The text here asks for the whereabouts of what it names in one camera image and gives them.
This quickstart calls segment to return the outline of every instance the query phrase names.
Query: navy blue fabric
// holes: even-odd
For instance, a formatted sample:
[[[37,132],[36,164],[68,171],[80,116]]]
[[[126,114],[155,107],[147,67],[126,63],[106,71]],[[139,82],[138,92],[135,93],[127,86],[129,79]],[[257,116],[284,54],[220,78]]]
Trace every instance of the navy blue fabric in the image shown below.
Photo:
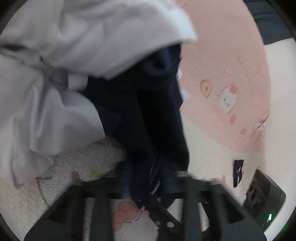
[[[173,192],[170,174],[188,167],[176,79],[180,50],[180,45],[161,49],[109,81],[89,77],[84,92],[97,107],[105,132],[127,151],[122,183],[129,185],[138,207],[158,181],[163,192]],[[106,111],[101,115],[102,108],[120,117],[120,123]]]
[[[266,0],[244,0],[249,8],[264,44],[292,38],[284,21]]]

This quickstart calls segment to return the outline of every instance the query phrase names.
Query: hello kitty wallpaper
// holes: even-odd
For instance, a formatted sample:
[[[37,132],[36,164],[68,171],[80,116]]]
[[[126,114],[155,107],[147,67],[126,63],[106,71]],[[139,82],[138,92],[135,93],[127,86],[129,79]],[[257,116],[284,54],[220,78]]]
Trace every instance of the hello kitty wallpaper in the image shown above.
[[[200,8],[194,13],[193,22],[199,27],[199,40],[182,49],[180,84],[188,97],[181,112],[227,149],[264,152],[271,89],[263,44],[260,38],[248,34],[256,31],[255,26],[232,18],[231,14],[216,18],[221,8],[214,7],[214,2],[220,4],[198,3]],[[191,9],[197,9],[195,4],[186,2],[189,14],[193,15]],[[209,21],[198,24],[205,15]],[[227,34],[227,28],[235,34]]]

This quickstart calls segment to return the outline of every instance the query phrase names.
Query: black device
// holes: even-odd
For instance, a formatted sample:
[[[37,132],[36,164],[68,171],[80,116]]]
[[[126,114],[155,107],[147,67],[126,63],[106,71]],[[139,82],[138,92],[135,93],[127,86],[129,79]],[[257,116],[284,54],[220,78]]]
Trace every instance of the black device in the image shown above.
[[[159,227],[158,241],[266,241],[251,215],[220,184],[180,173],[176,175],[177,191],[169,195],[184,199],[181,223],[154,196],[149,195],[144,202],[149,217]],[[113,241],[110,199],[121,198],[118,180],[111,172],[99,180],[77,181],[33,226],[25,241],[81,241],[86,197],[95,198],[90,241]],[[209,219],[206,232],[201,231],[198,203]]]
[[[265,231],[286,199],[284,191],[266,174],[256,170],[243,203],[259,227]]]
[[[233,162],[233,187],[236,188],[237,185],[242,180],[242,166],[244,165],[244,160],[234,160]]]

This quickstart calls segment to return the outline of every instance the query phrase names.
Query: hello kitty face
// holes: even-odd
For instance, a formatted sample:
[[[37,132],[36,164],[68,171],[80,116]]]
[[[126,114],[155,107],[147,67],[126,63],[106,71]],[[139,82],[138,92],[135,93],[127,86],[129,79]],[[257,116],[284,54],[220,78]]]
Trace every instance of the hello kitty face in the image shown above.
[[[265,131],[266,129],[265,126],[266,126],[266,120],[260,120],[254,125],[253,131]]]
[[[237,90],[238,87],[236,87],[234,84],[231,84],[221,92],[219,96],[219,107],[224,114],[229,113],[238,100],[236,94]]]

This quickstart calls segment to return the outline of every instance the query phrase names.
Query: dark blue fabric piece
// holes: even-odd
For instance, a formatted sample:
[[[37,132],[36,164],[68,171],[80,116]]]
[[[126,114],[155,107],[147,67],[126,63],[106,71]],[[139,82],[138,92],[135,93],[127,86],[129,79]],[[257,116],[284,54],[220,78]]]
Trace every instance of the dark blue fabric piece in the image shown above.
[[[138,207],[158,181],[161,190],[172,191],[168,173],[188,167],[176,79],[180,50],[180,45],[161,49],[110,81],[89,77],[84,92],[97,107],[103,126],[114,129],[111,135],[127,151],[122,184],[129,185]],[[102,108],[120,116],[121,122],[111,121],[106,111],[101,115]],[[171,163],[174,170],[164,168]]]
[[[264,44],[292,38],[284,21],[266,0],[244,0],[249,8]]]

